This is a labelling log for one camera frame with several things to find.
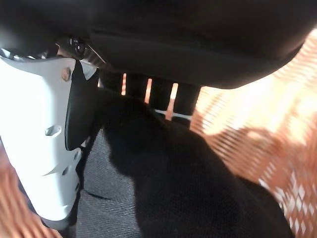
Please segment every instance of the orange mesh fabric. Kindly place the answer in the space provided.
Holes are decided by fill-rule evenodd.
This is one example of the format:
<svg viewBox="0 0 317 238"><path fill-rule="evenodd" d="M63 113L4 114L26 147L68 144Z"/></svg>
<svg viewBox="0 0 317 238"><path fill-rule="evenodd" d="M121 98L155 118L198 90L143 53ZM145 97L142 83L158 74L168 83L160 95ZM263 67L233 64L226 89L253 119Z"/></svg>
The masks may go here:
<svg viewBox="0 0 317 238"><path fill-rule="evenodd" d="M235 90L202 88L191 125L234 173L275 196L298 238L317 238L316 65L314 31L276 73ZM0 238L60 237L25 201L0 147Z"/></svg>

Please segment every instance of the white plastic panel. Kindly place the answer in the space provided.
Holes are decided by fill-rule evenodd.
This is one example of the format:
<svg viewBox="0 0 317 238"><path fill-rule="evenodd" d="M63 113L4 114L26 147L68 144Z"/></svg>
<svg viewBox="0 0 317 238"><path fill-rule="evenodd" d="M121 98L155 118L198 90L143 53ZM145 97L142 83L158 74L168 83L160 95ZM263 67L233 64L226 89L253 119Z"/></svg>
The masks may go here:
<svg viewBox="0 0 317 238"><path fill-rule="evenodd" d="M0 58L0 136L36 212L52 221L69 214L79 182L75 168L81 151L65 149L71 86L61 78L65 67L73 71L75 60ZM85 65L89 75L96 71L91 68Z"/></svg>

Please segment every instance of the orange mesh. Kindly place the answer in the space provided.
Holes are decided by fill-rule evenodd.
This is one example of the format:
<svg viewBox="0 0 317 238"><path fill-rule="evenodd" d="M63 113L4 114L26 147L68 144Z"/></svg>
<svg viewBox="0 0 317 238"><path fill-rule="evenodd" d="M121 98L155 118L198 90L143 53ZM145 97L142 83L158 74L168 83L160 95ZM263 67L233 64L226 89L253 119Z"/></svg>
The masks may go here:
<svg viewBox="0 0 317 238"><path fill-rule="evenodd" d="M234 90L202 88L191 124L235 174L275 196L297 238L317 238L316 65L314 31L274 74ZM0 238L28 237L60 236L28 210L0 148Z"/></svg>

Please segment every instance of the screw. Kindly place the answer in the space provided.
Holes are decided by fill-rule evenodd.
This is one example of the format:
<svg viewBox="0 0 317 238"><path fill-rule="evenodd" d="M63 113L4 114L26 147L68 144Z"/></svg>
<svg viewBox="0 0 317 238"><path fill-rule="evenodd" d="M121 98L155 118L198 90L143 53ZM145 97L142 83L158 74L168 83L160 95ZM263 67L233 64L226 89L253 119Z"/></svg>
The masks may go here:
<svg viewBox="0 0 317 238"><path fill-rule="evenodd" d="M61 72L61 78L67 82L70 79L70 74L71 74L71 70L70 68L63 68L62 72Z"/></svg>

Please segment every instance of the metal bolt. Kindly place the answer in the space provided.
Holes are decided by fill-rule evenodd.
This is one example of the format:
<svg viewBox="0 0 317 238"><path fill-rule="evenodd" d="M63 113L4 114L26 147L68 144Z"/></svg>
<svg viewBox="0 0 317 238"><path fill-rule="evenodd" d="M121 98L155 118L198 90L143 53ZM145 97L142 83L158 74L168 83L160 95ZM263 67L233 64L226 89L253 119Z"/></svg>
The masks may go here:
<svg viewBox="0 0 317 238"><path fill-rule="evenodd" d="M62 72L61 72L61 78L67 82L70 79L70 74L71 74L71 70L70 68L63 68Z"/></svg>

